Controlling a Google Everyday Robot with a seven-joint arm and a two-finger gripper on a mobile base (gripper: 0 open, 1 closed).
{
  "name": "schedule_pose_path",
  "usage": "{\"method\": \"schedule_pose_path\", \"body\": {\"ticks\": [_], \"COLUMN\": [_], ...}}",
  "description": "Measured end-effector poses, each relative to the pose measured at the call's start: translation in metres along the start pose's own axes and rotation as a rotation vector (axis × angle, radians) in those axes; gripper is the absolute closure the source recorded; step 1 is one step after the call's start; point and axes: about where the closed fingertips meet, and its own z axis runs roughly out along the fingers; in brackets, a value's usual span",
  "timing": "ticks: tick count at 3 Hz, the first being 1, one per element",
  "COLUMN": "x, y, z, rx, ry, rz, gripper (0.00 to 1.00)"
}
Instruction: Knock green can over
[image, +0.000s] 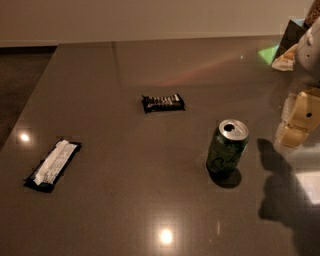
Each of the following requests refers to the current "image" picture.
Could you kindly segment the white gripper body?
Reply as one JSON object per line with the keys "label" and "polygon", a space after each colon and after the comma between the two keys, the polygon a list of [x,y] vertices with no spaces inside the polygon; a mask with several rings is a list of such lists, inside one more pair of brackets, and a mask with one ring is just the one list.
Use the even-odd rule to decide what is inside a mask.
{"label": "white gripper body", "polygon": [[320,18],[299,40],[295,70],[303,83],[320,84]]}

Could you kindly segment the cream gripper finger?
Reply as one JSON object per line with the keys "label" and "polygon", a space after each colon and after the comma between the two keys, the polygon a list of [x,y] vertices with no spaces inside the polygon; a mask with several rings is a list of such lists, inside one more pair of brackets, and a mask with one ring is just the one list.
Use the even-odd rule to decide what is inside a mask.
{"label": "cream gripper finger", "polygon": [[296,101],[297,95],[294,93],[289,93],[282,109],[282,121],[287,122],[290,118],[290,115],[292,113],[292,109],[294,107],[295,101]]}
{"label": "cream gripper finger", "polygon": [[300,146],[320,125],[320,91],[301,91],[287,122],[278,127],[278,142],[284,146]]}

